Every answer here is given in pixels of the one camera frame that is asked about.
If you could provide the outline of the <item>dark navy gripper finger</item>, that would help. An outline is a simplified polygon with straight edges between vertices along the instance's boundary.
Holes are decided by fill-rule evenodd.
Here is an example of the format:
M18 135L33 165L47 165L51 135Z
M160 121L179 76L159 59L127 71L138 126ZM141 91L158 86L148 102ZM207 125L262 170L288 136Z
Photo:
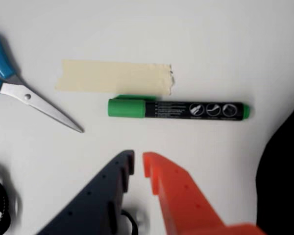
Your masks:
M84 189L40 232L41 235L115 235L129 176L134 173L134 151L115 156Z

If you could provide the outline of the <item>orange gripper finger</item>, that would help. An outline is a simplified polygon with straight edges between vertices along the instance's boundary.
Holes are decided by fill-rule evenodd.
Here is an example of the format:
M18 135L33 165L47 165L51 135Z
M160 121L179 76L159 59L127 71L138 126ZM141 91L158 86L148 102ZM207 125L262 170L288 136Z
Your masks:
M143 153L145 177L159 198L169 235L262 235L252 224L227 226L219 218L190 174L168 158Z

